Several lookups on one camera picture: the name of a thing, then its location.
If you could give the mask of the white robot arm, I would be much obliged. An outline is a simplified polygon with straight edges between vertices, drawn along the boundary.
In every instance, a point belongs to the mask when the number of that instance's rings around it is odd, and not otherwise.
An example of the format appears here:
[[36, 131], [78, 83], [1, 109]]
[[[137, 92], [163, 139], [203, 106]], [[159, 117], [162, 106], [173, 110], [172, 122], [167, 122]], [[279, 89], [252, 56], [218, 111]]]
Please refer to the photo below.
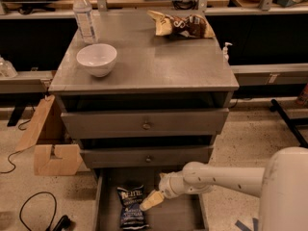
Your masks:
[[182, 170], [163, 173], [159, 188], [141, 203], [146, 211], [182, 194], [220, 186], [260, 199], [258, 231], [308, 230], [308, 149], [287, 147], [264, 167], [212, 167], [189, 162]]

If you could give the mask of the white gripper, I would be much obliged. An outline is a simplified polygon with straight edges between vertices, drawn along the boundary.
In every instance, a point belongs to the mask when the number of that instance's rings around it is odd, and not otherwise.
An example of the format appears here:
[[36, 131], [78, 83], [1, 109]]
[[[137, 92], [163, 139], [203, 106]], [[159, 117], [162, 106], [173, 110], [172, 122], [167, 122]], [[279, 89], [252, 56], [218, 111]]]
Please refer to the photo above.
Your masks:
[[160, 174], [159, 190], [152, 191], [149, 196], [140, 204], [142, 211], [147, 211], [154, 206], [161, 204], [164, 197], [172, 199], [185, 193], [183, 173], [170, 172]]

